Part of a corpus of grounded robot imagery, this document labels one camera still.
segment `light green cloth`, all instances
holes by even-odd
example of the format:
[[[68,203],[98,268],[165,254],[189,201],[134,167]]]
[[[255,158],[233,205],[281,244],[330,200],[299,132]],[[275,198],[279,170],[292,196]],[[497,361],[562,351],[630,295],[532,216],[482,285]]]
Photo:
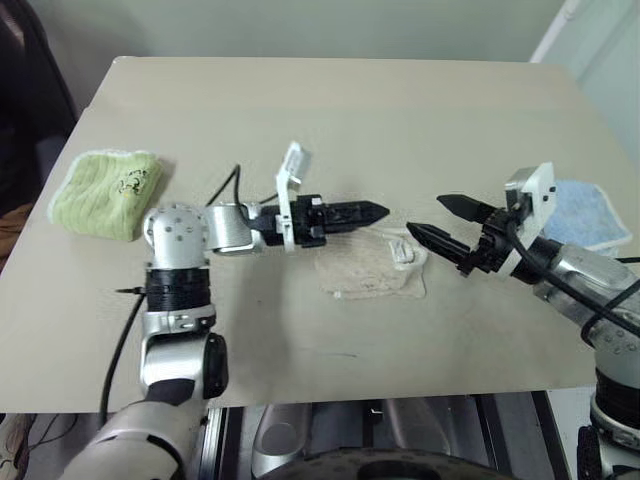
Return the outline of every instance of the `light green cloth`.
[[[49,220],[75,233],[131,241],[161,175],[153,153],[83,153],[51,200]]]

